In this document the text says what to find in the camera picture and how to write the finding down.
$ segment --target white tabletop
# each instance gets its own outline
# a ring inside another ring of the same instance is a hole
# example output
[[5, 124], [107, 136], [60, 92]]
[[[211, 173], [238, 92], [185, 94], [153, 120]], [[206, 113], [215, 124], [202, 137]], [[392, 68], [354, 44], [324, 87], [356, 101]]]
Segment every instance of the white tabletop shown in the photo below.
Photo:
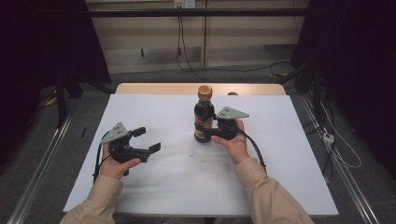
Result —
[[[162, 143], [147, 163], [131, 169], [116, 212], [139, 216], [249, 216], [247, 195], [221, 146], [193, 137], [195, 95], [111, 95], [64, 211], [82, 203], [102, 136], [116, 123], [128, 130], [146, 127], [133, 147]], [[337, 215], [332, 196], [305, 137], [289, 96], [214, 96], [216, 112], [229, 106], [246, 113], [247, 134], [259, 146], [267, 172], [302, 205], [308, 215]], [[257, 157], [248, 143], [249, 154]]]

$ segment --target sleeve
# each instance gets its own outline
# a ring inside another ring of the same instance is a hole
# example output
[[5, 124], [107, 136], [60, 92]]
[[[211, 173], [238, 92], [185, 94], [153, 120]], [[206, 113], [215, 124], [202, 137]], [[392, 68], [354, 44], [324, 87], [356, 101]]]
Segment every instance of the sleeve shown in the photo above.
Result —
[[256, 159], [241, 161], [235, 172], [247, 192], [254, 223], [314, 223], [277, 181], [268, 178]]
[[123, 183], [115, 178], [99, 175], [91, 189], [88, 199], [72, 210], [62, 219], [66, 223], [114, 223], [113, 213]]

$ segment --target hand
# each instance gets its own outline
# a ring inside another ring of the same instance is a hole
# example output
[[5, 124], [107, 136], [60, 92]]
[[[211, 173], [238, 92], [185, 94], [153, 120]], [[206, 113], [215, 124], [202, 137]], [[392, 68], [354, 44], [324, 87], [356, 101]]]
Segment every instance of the hand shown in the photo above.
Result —
[[[245, 130], [242, 120], [237, 119], [236, 125], [240, 130]], [[232, 140], [226, 140], [224, 138], [213, 135], [212, 141], [224, 146], [227, 149], [227, 152], [230, 155], [231, 159], [233, 159], [233, 163], [235, 165], [247, 158], [250, 158], [248, 155], [247, 138], [241, 133], [238, 133], [236, 137]]]
[[131, 169], [132, 167], [135, 167], [138, 165], [140, 162], [142, 162], [140, 159], [132, 159], [130, 161], [126, 161], [125, 163], [119, 163], [117, 161], [114, 161], [113, 158], [110, 155], [110, 151], [108, 149], [109, 143], [106, 143], [103, 145], [103, 156], [102, 158], [105, 159], [102, 162], [101, 168], [100, 168], [100, 174], [101, 175], [106, 175], [109, 177], [113, 177], [116, 179], [122, 179], [123, 174]]

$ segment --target soy sauce bottle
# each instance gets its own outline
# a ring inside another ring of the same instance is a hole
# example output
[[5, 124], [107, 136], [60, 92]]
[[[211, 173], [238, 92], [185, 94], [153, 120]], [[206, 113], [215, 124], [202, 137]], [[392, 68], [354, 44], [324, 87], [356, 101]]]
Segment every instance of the soy sauce bottle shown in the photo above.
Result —
[[[205, 128], [212, 128], [213, 116], [215, 115], [215, 107], [212, 105], [212, 88], [207, 85], [200, 86], [198, 88], [199, 101], [195, 105], [194, 114], [195, 122], [204, 125]], [[206, 143], [210, 141], [210, 138], [204, 136], [201, 131], [195, 129], [195, 139], [200, 143]]]

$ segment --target beige sleeve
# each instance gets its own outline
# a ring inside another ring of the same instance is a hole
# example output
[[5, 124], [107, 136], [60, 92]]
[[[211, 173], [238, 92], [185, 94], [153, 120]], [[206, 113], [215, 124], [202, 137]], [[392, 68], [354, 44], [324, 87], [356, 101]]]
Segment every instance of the beige sleeve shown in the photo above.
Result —
[[256, 159], [240, 162], [235, 172], [247, 192], [254, 223], [314, 223], [277, 181], [268, 178]]
[[113, 213], [122, 187], [118, 179], [99, 175], [87, 201], [70, 210], [61, 223], [114, 223]]

